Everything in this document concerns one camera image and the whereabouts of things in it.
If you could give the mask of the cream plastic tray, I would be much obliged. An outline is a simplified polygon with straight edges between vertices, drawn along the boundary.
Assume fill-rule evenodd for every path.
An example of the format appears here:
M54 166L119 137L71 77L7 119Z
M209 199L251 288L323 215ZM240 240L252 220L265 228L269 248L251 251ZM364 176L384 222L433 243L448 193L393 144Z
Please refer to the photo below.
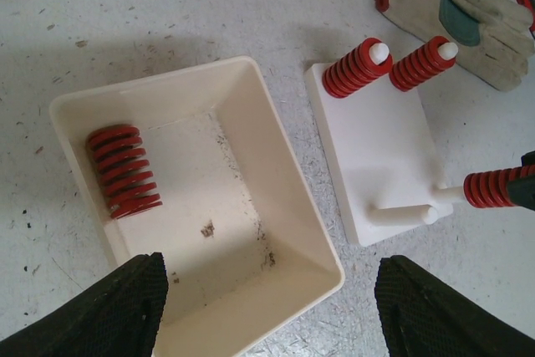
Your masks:
M246 56L56 98L53 127L110 264L161 252L157 356L237 356L338 291L344 270ZM86 140L140 131L161 205L110 217Z

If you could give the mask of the short red spring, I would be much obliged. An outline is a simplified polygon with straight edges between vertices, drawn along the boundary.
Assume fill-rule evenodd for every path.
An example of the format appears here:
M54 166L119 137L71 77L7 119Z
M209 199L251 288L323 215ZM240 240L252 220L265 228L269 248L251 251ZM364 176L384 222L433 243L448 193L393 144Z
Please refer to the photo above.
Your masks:
M327 67L322 75L322 84L332 97L347 98L388 74L392 66L389 47L377 38L367 38Z

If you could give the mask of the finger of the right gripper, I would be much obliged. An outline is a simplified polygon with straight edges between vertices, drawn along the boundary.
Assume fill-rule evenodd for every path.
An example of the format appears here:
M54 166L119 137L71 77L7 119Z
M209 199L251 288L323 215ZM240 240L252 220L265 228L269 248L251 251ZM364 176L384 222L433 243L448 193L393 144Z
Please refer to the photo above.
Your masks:
M535 150L532 150L524 154L521 158L522 166L533 166L535 165Z
M507 194L513 205L535 209L535 175L509 181Z

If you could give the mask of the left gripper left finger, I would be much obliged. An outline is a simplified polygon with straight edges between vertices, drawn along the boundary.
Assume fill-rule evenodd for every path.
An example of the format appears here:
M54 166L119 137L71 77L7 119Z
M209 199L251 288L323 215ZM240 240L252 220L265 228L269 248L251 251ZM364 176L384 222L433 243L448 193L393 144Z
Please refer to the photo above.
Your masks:
M1 341L2 356L151 356L169 283L163 254L141 254Z

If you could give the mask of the medium red spring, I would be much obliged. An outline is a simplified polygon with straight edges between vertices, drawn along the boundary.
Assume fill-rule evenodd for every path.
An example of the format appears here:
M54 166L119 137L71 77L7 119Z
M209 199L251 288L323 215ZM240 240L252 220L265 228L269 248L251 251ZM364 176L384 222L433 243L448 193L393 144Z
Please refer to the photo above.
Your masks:
M453 67L458 51L449 39L435 36L393 65L390 82L402 92L412 90Z

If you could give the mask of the beige work glove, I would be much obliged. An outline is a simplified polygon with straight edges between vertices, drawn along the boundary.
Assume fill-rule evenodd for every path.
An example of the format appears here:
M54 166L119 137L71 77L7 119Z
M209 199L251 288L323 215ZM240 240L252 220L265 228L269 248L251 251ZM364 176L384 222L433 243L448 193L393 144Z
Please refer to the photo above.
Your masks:
M375 0L399 28L427 42L456 43L456 62L494 89L508 92L527 75L534 42L532 12L511 0Z

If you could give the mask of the long red spring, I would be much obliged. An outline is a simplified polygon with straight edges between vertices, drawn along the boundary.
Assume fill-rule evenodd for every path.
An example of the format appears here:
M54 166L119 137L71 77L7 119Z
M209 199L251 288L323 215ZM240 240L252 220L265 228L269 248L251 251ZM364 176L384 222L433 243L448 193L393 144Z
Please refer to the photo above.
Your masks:
M466 200L475 208L517 207L507 194L509 181L534 175L534 166L519 166L469 174L463 182Z

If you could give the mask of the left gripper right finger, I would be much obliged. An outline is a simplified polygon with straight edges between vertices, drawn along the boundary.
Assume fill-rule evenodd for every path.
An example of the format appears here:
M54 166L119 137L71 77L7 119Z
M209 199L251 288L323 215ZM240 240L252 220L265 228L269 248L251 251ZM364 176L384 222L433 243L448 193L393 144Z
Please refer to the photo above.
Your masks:
M405 256L380 260L374 297L391 356L534 355L534 339Z

